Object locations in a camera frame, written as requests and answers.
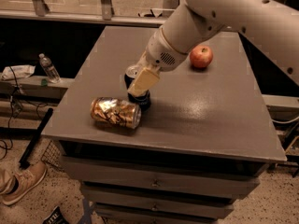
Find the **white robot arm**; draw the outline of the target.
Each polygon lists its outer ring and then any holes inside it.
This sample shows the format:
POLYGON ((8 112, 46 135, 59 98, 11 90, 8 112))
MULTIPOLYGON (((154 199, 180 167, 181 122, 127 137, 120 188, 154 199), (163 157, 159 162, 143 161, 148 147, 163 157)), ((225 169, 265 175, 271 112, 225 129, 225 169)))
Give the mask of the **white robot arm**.
POLYGON ((230 26, 299 85, 299 14, 275 0, 183 0, 149 39, 128 88, 141 96, 162 72, 181 65, 194 46, 230 26))

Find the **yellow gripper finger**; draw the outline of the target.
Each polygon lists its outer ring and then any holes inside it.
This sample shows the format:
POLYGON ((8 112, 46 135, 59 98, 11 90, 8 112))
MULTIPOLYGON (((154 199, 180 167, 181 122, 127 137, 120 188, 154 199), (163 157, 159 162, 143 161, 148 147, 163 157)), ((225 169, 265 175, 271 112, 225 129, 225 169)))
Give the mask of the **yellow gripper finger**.
POLYGON ((129 86, 128 92, 134 97, 143 96, 159 80, 160 73, 157 67, 141 67, 129 86))

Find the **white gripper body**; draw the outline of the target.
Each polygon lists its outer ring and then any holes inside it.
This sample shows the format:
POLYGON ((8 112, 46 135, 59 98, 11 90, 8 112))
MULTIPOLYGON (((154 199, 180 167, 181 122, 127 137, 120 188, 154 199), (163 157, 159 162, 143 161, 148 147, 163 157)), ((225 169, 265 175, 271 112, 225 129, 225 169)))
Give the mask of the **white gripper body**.
POLYGON ((160 72, 175 70, 187 58, 186 53, 174 50, 164 37, 163 27, 160 27, 149 39, 138 65, 156 67, 160 72))

